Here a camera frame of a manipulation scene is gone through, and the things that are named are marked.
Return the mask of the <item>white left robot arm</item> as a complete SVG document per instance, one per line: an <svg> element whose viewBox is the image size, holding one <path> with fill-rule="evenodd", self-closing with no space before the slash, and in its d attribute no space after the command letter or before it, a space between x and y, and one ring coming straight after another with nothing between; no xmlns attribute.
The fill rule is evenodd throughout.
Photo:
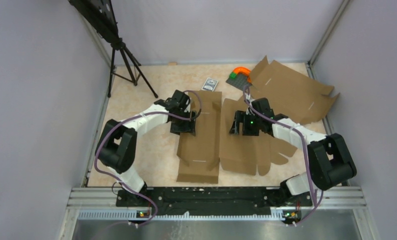
<svg viewBox="0 0 397 240"><path fill-rule="evenodd" d="M128 191L127 199L135 207L147 200L145 181L139 176L133 164L137 141L155 127L170 123L173 134L196 134L196 119L202 113L199 101L197 111L192 109L193 100L187 91L176 90L167 99L158 99L146 110L122 121L108 120L102 131L95 151L94 168L98 162L106 166L108 176L119 182Z"/></svg>

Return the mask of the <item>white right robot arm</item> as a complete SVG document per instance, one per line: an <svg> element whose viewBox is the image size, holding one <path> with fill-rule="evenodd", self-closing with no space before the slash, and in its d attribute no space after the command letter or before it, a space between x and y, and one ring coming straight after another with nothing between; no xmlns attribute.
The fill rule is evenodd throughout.
<svg viewBox="0 0 397 240"><path fill-rule="evenodd" d="M237 110L230 135L259 136L268 134L301 149L305 159L304 173L280 184L279 198L286 206L300 200L300 194L326 191L357 175L345 139L338 133L322 134L294 122L284 114L275 114L267 98L246 101L247 110Z"/></svg>

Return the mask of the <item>brown cardboard box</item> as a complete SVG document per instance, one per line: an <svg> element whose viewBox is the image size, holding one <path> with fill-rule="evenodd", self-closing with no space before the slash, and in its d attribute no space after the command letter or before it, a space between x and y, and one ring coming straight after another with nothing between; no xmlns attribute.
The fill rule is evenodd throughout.
<svg viewBox="0 0 397 240"><path fill-rule="evenodd" d="M265 56L249 73L254 99L267 98L275 114L284 114L302 125L318 122L337 98L334 87L318 82Z"/></svg>
<svg viewBox="0 0 397 240"><path fill-rule="evenodd" d="M195 134L180 134L177 182L217 184L220 169L240 176L265 176L272 164L285 165L295 154L296 147L265 133L229 134L235 112L246 110L245 103L203 90L191 99L191 110L201 113Z"/></svg>

